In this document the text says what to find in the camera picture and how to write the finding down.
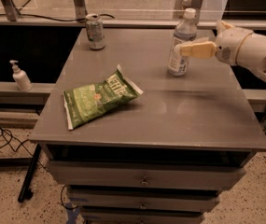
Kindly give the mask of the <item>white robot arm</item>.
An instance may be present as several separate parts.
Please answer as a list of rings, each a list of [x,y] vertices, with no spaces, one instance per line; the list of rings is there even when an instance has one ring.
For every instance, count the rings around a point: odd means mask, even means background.
[[[266,83],[266,35],[217,21],[215,41],[207,37],[175,46],[180,56],[208,59],[216,57],[230,66],[241,66]]]

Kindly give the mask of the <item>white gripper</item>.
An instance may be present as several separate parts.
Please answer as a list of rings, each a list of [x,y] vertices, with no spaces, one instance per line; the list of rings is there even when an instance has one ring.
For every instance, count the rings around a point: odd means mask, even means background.
[[[234,27],[223,20],[217,21],[216,44],[208,37],[197,38],[175,46],[175,53],[184,57],[208,59],[216,55],[220,62],[242,66],[238,60],[240,47],[253,34],[252,30]]]

